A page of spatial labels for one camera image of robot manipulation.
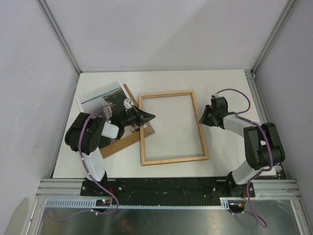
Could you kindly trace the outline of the wooden picture frame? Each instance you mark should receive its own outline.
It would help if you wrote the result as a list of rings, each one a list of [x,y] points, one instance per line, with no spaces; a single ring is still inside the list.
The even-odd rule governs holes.
[[[140,129],[142,165],[208,160],[209,154],[193,90],[141,94],[139,108],[156,117],[155,133]]]

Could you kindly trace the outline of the landscape photo print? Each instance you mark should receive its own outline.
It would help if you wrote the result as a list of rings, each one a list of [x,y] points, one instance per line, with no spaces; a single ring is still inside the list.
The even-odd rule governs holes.
[[[76,98],[80,111],[106,119],[101,136],[119,140],[140,130],[134,121],[126,122],[134,102],[121,82],[113,82]]]

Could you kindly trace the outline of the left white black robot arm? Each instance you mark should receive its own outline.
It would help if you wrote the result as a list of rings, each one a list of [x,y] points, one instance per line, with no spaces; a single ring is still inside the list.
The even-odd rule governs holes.
[[[109,119],[96,113],[80,112],[65,135],[66,145],[80,154],[88,179],[94,180],[91,190],[99,196],[108,190],[108,183],[102,180],[105,170],[101,166],[101,157],[94,154],[101,138],[120,140],[127,126],[142,127],[156,117],[132,104],[130,98],[126,98],[123,105],[120,110],[114,109]]]

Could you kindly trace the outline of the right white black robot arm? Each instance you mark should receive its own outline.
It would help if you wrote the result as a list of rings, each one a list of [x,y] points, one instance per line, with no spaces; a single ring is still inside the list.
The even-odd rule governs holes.
[[[244,139],[245,161],[224,182],[215,181],[212,196],[243,196],[247,183],[285,160],[285,152],[274,123],[258,124],[228,111],[227,100],[213,95],[199,121],[209,127],[231,131]]]

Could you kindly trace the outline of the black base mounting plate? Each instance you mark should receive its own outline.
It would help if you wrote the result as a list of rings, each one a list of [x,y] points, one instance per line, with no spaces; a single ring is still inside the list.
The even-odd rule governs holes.
[[[228,177],[107,178],[99,185],[85,178],[81,196],[113,193],[122,206],[219,206],[221,197],[255,197],[252,184],[237,185]]]

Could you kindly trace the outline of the shiny metal floor sheet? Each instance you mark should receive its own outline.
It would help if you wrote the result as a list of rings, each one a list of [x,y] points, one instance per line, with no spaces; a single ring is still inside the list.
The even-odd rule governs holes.
[[[249,214],[226,210],[124,209],[108,215],[74,208],[46,209],[40,235],[299,235],[289,201],[253,201],[263,228]]]

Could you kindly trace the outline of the brown frame backing board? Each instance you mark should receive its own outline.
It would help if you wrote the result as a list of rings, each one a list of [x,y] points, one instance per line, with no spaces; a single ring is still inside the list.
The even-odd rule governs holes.
[[[134,103],[135,106],[139,107],[139,104],[137,100],[132,95],[131,91],[127,87],[126,84],[123,84],[124,89],[126,90],[127,94],[129,95],[130,99]],[[116,142],[100,149],[101,155],[103,159],[117,153],[120,150],[125,149],[126,147],[140,141],[140,131],[136,131],[132,133],[131,135],[128,135],[120,140],[117,140]],[[144,126],[144,131],[146,133],[146,136],[150,136],[155,133],[155,130],[153,129],[152,125],[148,122]]]

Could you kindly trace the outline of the aluminium front rail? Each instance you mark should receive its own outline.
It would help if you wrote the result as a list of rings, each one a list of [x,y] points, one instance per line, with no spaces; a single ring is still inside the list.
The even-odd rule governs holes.
[[[42,179],[37,198],[82,198],[83,179]],[[301,200],[303,199],[296,180],[254,180],[255,200]]]

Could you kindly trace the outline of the left aluminium corner post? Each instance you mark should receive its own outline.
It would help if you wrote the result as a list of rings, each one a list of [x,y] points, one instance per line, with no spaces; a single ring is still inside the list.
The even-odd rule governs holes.
[[[71,63],[73,69],[75,70],[75,72],[80,75],[80,73],[82,72],[75,57],[74,54],[72,53],[62,31],[61,28],[59,26],[59,24],[57,23],[50,7],[48,6],[47,2],[45,0],[36,0],[38,6],[40,7],[41,11],[43,12],[48,24],[50,25],[53,33],[55,34],[61,48],[63,49],[66,57],[68,58],[69,62]]]

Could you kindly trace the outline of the aluminium corner post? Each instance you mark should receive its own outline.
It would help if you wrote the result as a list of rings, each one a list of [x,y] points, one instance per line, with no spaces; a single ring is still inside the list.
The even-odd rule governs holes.
[[[284,25],[286,24],[289,16],[291,15],[293,9],[297,5],[298,0],[288,0],[281,11],[276,23],[274,24],[264,46],[261,49],[261,52],[259,53],[252,69],[250,70],[252,74],[256,74],[258,68],[266,58],[267,54],[269,53],[269,50],[273,46],[275,40],[279,36],[281,30],[283,29]]]
[[[53,33],[55,34],[61,48],[63,49],[66,57],[68,58],[69,62],[71,63],[73,69],[75,70],[75,72],[80,75],[80,73],[82,72],[75,57],[74,54],[72,53],[62,31],[61,28],[59,26],[59,24],[57,23],[50,7],[48,6],[47,2],[45,0],[36,0],[38,6],[40,7],[41,11],[43,12],[48,24],[50,25]]]

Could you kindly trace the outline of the right aluminium corner post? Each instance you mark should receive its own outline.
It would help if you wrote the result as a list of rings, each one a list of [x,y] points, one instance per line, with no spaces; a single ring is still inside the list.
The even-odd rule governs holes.
[[[297,5],[298,0],[288,0],[281,11],[276,23],[274,24],[264,46],[261,49],[261,52],[259,53],[252,69],[250,70],[252,74],[256,74],[258,68],[266,58],[267,54],[269,53],[269,50],[273,46],[275,40],[279,36],[281,30],[283,29],[284,25],[286,24],[289,16],[291,15],[293,9]]]

